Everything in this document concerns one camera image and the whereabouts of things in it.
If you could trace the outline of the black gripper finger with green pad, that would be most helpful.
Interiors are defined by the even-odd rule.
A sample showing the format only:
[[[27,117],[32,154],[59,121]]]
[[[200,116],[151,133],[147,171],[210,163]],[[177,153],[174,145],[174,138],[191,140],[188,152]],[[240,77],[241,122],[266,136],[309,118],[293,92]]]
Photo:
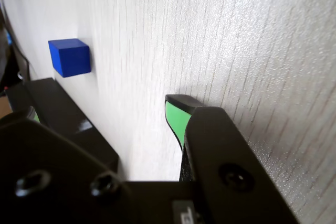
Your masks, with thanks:
[[[26,114],[1,119],[1,223],[138,222],[106,165]]]
[[[182,150],[180,181],[196,182],[206,223],[297,223],[224,109],[168,94],[165,119]]]

